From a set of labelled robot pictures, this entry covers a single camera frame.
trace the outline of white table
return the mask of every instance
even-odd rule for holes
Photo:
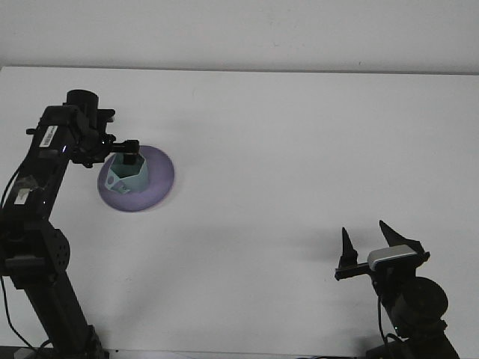
[[[74,88],[117,111],[110,133],[177,171],[140,213],[101,201],[99,165],[64,178],[51,220],[106,348],[362,354],[381,343],[376,296],[367,277],[333,274],[341,227],[365,260],[385,247],[383,219],[431,252],[418,274],[448,294],[446,334],[462,357],[479,352],[477,76],[5,67],[2,185],[25,129]],[[9,297],[18,329],[42,341],[25,294]],[[0,343],[19,344],[1,322]]]

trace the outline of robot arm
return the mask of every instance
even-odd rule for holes
[[[70,246],[49,222],[70,160],[91,168],[110,152],[134,163],[138,141],[115,144],[106,133],[114,110],[98,110],[98,97],[72,90],[60,106],[49,106],[0,212],[0,275],[24,289],[61,358],[107,358],[88,325],[67,276]]]
[[[389,247],[372,251],[366,263],[358,264],[347,231],[343,229],[343,254],[335,277],[341,280],[368,274],[381,304],[402,343],[391,343],[370,350],[367,359],[459,359],[444,334],[446,323],[441,316],[448,309],[448,298],[442,288],[430,279],[416,277],[417,267],[426,262],[430,254],[418,241],[406,239],[383,221],[381,231]]]

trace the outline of black cable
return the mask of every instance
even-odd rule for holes
[[[380,295],[378,295],[377,297],[377,321],[379,324],[379,332],[381,333],[381,338],[382,338],[382,341],[384,342],[384,347],[386,347],[391,359],[394,359],[394,355],[392,354],[391,348],[389,348],[388,338],[386,338],[386,336],[384,335],[384,331],[382,330],[381,296]]]
[[[8,189],[10,188],[13,180],[15,179],[15,176],[20,172],[20,168],[22,165],[18,166],[18,168],[13,172],[12,177],[8,180],[7,187],[5,187],[5,190],[3,191],[3,195],[1,196],[1,201],[0,201],[0,207],[3,208],[3,203],[5,202],[5,198],[7,197],[7,192]]]
[[[35,353],[35,356],[33,359],[38,359],[38,355],[40,354],[40,351],[44,349],[47,345],[52,344],[52,341],[50,339],[45,340],[41,345],[38,347],[38,351]]]
[[[13,172],[13,175],[12,177],[8,180],[8,183],[7,183],[7,186],[5,187],[5,190],[3,191],[3,194],[1,196],[1,200],[0,200],[0,208],[3,209],[3,204],[5,202],[5,198],[7,197],[7,193],[8,193],[8,189],[10,188],[13,180],[15,179],[16,175],[19,173],[20,171],[20,168],[22,167],[22,165],[20,165],[16,170],[15,172]],[[42,358],[44,359],[48,359],[47,357],[45,357],[43,354],[39,353],[38,350],[36,350],[24,337],[22,337],[22,335],[15,329],[15,327],[13,326],[12,324],[12,321],[11,321],[11,318],[10,318],[10,311],[8,309],[8,299],[7,299],[7,290],[5,289],[5,282],[3,280],[3,276],[0,275],[0,282],[1,282],[1,290],[3,292],[3,302],[4,302],[4,306],[5,306],[5,314],[7,316],[7,322],[8,322],[8,325],[10,326],[10,329],[12,330],[12,332],[15,333],[15,335],[18,336],[18,338],[20,338],[21,341],[24,342],[24,344],[30,349],[32,350],[33,352],[35,352],[36,356],[41,356]]]

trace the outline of round plate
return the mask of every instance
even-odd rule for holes
[[[148,187],[143,192],[119,194],[104,186],[112,156],[105,162],[98,175],[98,192],[110,207],[124,212],[137,212],[159,203],[169,193],[174,182],[174,167],[170,158],[152,146],[140,146],[140,153],[147,161]]]

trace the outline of barcode label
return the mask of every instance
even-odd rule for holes
[[[18,195],[16,196],[14,204],[25,204],[29,194],[30,194],[29,188],[21,188],[18,191]]]
[[[52,143],[53,136],[55,136],[55,132],[57,132],[58,126],[48,126],[48,129],[43,136],[43,140],[40,143],[40,147],[49,147]]]

